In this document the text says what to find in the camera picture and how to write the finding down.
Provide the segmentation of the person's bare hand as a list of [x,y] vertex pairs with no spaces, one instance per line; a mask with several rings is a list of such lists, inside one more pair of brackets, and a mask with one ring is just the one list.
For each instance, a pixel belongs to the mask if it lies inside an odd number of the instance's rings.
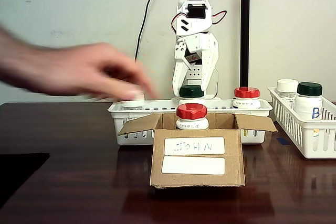
[[50,95],[91,94],[133,100],[157,94],[141,65],[107,43],[47,51],[37,57],[33,88]]

